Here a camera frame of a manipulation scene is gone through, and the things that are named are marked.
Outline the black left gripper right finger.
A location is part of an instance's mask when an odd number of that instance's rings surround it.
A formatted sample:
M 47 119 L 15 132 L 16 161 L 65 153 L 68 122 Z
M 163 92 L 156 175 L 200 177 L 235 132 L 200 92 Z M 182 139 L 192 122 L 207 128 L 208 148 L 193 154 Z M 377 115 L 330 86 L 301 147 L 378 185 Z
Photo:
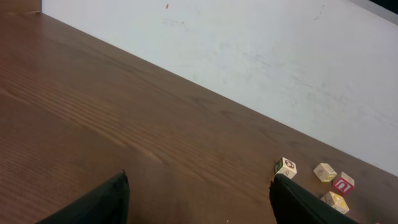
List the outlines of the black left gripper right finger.
M 283 174 L 274 176 L 269 200 L 277 223 L 356 224 Z

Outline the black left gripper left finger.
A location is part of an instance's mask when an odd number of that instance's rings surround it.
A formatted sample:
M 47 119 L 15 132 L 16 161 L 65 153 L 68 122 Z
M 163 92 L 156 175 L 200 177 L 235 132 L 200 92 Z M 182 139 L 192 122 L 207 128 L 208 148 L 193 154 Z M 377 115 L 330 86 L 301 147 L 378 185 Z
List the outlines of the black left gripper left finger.
M 38 224 L 126 224 L 129 196 L 128 177 L 122 171 Z

